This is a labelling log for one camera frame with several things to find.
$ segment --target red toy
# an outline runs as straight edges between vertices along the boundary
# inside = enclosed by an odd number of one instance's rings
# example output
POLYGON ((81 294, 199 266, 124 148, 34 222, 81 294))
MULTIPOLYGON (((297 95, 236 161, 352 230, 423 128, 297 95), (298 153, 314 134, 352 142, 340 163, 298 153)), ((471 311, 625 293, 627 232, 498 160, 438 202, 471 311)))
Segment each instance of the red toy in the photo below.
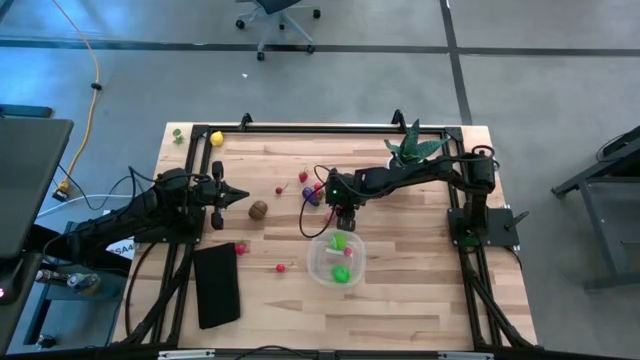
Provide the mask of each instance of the red toy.
POLYGON ((304 168, 304 170, 302 170, 300 174, 298 174, 298 178, 300 179, 300 182, 307 181, 307 179, 309 178, 309 174, 307 174, 307 168, 304 168))
POLYGON ((244 255, 245 251, 247 251, 247 246, 245 244, 243 243, 236 244, 236 254, 238 254, 238 256, 244 255))
POLYGON ((278 186, 278 187, 276 188, 276 194, 278 194, 278 195, 282 194, 282 192, 284 191, 284 189, 286 189, 286 188, 287 188, 287 186, 289 186, 289 183, 287 183, 284 187, 282 187, 282 186, 278 186))

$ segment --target gray floor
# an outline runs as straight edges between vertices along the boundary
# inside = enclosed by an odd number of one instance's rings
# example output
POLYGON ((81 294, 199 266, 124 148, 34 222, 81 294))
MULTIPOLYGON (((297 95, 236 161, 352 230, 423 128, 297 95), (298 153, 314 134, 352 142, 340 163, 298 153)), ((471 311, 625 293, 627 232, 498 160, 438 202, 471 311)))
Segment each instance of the gray floor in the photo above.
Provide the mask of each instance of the gray floor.
MULTIPOLYGON (((259 27, 235 30, 234 14, 244 6, 231 0, 61 3, 101 39, 246 44, 260 33, 259 27)), ((318 44, 446 45, 434 0, 317 3, 319 21, 304 12, 294 17, 318 44)), ((640 45, 637 1, 450 0, 450 6, 460 46, 640 45)), ((15 0, 0 22, 0 37, 75 38, 56 11, 38 0, 15 0)), ((276 40, 298 41, 288 33, 276 40)), ((98 56, 105 91, 74 172, 87 193, 107 191, 127 165, 150 174, 168 121, 239 121, 250 112, 256 121, 386 123, 400 108, 423 123, 460 124, 448 55, 278 52, 268 53, 265 63, 252 52, 105 50, 98 56)), ((462 56, 461 63, 473 123, 490 126, 506 198, 515 210, 531 212, 519 232, 540 344, 638 358, 640 287, 582 290, 604 270, 595 236, 580 196, 560 201, 549 189, 592 164, 602 143, 638 125, 640 58, 462 56)), ((51 106, 56 117, 76 122, 62 161, 67 164, 82 138, 91 96, 87 52, 0 48, 0 74, 0 103, 51 106)), ((128 185, 120 190, 128 191, 128 185)), ((43 208, 53 205, 47 199, 43 208)), ((120 205, 113 200, 108 207, 120 205)), ((39 223, 62 230, 67 220, 95 215, 76 203, 39 223)), ((83 344, 83 336, 86 345, 104 343, 113 307, 91 316, 65 311, 80 324, 91 322, 90 328, 47 325, 67 338, 78 334, 67 346, 83 344)), ((27 350, 14 341, 12 351, 27 350)))

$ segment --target yellow lemon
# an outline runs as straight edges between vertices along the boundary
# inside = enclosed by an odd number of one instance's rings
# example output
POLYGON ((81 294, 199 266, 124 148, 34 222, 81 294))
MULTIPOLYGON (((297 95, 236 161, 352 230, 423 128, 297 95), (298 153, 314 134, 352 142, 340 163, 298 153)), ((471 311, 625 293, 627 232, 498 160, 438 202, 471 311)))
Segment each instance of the yellow lemon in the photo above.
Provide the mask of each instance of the yellow lemon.
POLYGON ((222 136, 222 132, 221 131, 216 131, 213 134, 211 134, 211 145, 213 146, 220 146, 222 145, 222 142, 224 141, 224 137, 222 136))

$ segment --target green toy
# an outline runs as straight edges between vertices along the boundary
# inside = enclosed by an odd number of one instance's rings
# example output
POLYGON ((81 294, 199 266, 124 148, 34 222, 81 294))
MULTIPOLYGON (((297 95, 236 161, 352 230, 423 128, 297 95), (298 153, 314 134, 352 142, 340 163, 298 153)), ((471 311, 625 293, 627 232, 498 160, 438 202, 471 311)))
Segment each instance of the green toy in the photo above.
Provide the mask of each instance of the green toy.
POLYGON ((329 247, 334 250, 344 250, 347 247, 347 237, 344 234, 335 234, 329 241, 329 247))
POLYGON ((351 271, 344 265, 336 265, 331 269, 333 280, 339 284, 346 284, 351 280, 351 271))

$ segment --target wooden table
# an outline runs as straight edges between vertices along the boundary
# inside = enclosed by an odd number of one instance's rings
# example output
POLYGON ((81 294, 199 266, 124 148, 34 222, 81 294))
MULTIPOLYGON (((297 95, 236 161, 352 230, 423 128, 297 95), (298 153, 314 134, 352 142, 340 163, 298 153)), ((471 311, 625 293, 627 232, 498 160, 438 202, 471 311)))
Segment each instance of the wooden table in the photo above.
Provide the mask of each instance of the wooden table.
MULTIPOLYGON (((183 134, 189 134, 192 125, 167 124, 156 173, 184 166, 188 144, 173 144, 171 133, 181 129, 183 134)), ((466 149, 491 145, 487 127, 462 129, 466 149)), ((388 197, 369 201, 357 212, 356 234, 366 243, 367 264, 364 278, 355 287, 326 288, 307 274, 309 240, 298 230, 298 214, 303 200, 301 189, 316 179, 311 172, 307 183, 301 184, 298 173, 304 167, 313 169, 315 164, 335 166, 341 172, 383 166, 389 157, 383 144, 385 138, 400 141, 401 136, 225 134, 223 146, 214 148, 211 159, 223 161, 227 182, 251 192, 251 196, 223 212, 225 230, 214 231, 207 221, 198 248, 226 242, 247 243, 247 253, 238 259, 242 316, 235 322, 200 330, 192 271, 180 347, 254 348, 278 344, 300 349, 472 348, 460 260, 449 242, 446 210, 450 205, 445 183, 399 189, 388 197), (284 194, 274 193, 276 186, 287 183, 284 194), (266 219, 260 222, 247 215, 256 200, 269 205, 266 219), (279 263, 288 265, 286 273, 274 271, 279 263)), ((201 153, 199 149, 196 164, 201 153)), ((490 207, 504 204, 499 178, 496 180, 496 189, 488 200, 490 207)), ((308 233, 324 224, 326 208, 323 204, 306 209, 304 226, 308 233)), ((137 250, 134 266, 145 247, 137 250)), ((133 326, 158 296, 167 249, 165 244, 157 245, 141 266, 131 299, 133 326)), ((496 302, 521 334, 535 343, 516 259, 501 248, 487 248, 486 252, 496 302)), ((163 339, 169 329, 173 300, 167 309, 163 339)), ((483 335, 489 339, 484 306, 478 309, 483 335)), ((123 314, 121 311, 114 340, 124 338, 123 314)))

